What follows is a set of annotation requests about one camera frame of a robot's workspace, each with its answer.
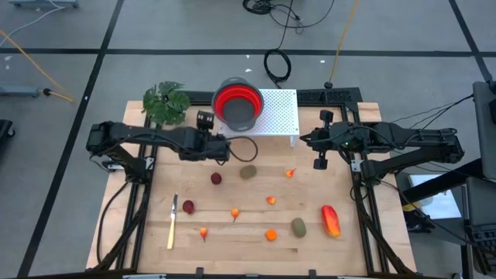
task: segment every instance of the green plant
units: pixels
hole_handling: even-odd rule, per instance
[[[163,81],[146,90],[143,95],[143,111],[157,124],[177,125],[186,117],[184,111],[189,108],[188,96],[178,89],[184,85],[174,81]]]

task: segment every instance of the wooden table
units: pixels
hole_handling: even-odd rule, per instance
[[[381,120],[376,103],[359,103],[359,108],[362,122]],[[211,111],[210,107],[191,107],[185,125],[195,126],[199,109]],[[299,108],[301,134],[322,126],[320,109]],[[145,117],[141,110],[141,102],[128,102],[123,122],[141,126]],[[334,112],[334,121],[341,121],[339,110],[334,109]],[[258,158],[253,162],[258,174],[248,181],[239,177],[239,169],[247,164],[233,157],[220,167],[211,160],[180,161],[169,149],[159,149],[138,271],[192,274],[196,267],[204,267],[206,274],[305,275],[309,269],[316,269],[318,275],[367,275],[357,208],[349,196],[350,167],[338,153],[331,151],[327,153],[328,170],[314,170],[313,160],[317,153],[304,142],[298,141],[295,148],[290,148],[286,138],[254,139],[260,148]],[[123,146],[137,155],[138,145]],[[253,156],[252,146],[243,139],[233,141],[232,149],[242,158]],[[387,157],[387,154],[370,156],[380,160]],[[285,177],[284,172],[293,168],[296,168],[294,177]],[[213,172],[222,175],[220,185],[210,182]],[[122,186],[124,173],[115,172],[108,179],[102,208]],[[385,180],[394,184],[393,177]],[[107,212],[102,256],[121,234],[129,189],[112,203]],[[179,194],[179,210],[175,244],[173,250],[167,250],[170,210],[176,192]],[[386,185],[378,185],[375,194],[385,239],[406,266],[415,270],[398,193]],[[268,196],[277,199],[275,205],[267,203]],[[182,203],[187,199],[195,203],[193,215],[182,211]],[[341,237],[338,239],[327,236],[322,228],[319,210],[322,205],[331,205],[339,214]],[[239,208],[240,214],[233,223],[230,209],[235,207]],[[302,218],[307,227],[307,235],[301,239],[291,231],[291,220],[297,217]],[[200,237],[201,227],[208,228],[205,243]],[[277,230],[278,237],[273,242],[265,238],[268,229]],[[379,271],[377,246],[369,236],[374,267]],[[129,243],[125,267],[130,263],[133,236]],[[96,231],[88,267],[97,264],[95,244]]]

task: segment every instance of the gray concrete floor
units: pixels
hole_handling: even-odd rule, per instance
[[[79,9],[55,12],[13,39],[22,47],[99,48],[116,0],[80,3]],[[496,2],[457,3],[479,49],[494,51],[496,31],[491,26],[496,26],[492,16]],[[310,23],[320,19],[329,5],[329,1],[295,0],[294,10],[304,23]],[[321,24],[301,35],[289,29],[282,48],[335,50],[352,5],[352,0],[336,0]],[[0,14],[0,29],[6,32],[41,15],[15,9],[7,1],[0,2]],[[279,44],[282,32],[268,15],[243,10],[240,0],[125,0],[109,47],[267,49]],[[6,43],[3,47],[12,46]],[[470,51],[447,0],[362,1],[343,49]],[[33,58],[77,102],[69,104],[54,97],[0,98],[0,119],[11,119],[17,130],[0,160],[0,277],[17,275],[96,55],[36,54]],[[320,88],[329,78],[332,56],[290,58],[293,72],[282,84],[284,88]],[[496,58],[484,60],[496,74]],[[270,58],[270,65],[275,74],[284,73],[284,62],[278,57]],[[143,91],[159,81],[179,81],[188,90],[213,91],[232,76],[246,78],[259,88],[274,87],[261,55],[106,55],[30,275],[77,272],[85,267],[107,179],[88,161],[84,149],[91,124],[119,121],[126,102],[141,99]],[[391,121],[467,96],[472,83],[481,80],[472,57],[340,57],[334,84],[360,87],[363,100],[378,102],[383,119]],[[19,54],[0,54],[0,84],[53,87]],[[432,127],[458,129],[467,152],[463,164],[480,156],[475,125],[473,103],[464,102]],[[412,236],[412,248],[418,270],[424,274],[446,277],[461,271],[458,246]]]

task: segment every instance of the white perforated rack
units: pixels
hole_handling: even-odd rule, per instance
[[[260,89],[263,111],[255,126],[244,132],[234,132],[222,123],[219,132],[226,136],[289,136],[294,147],[300,135],[296,90]]]

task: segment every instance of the knife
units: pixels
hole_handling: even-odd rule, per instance
[[[170,211],[170,230],[169,230],[169,241],[167,241],[167,248],[170,250],[174,245],[174,230],[176,227],[176,213],[177,213],[177,193],[174,195],[174,200],[172,201],[172,210]]]

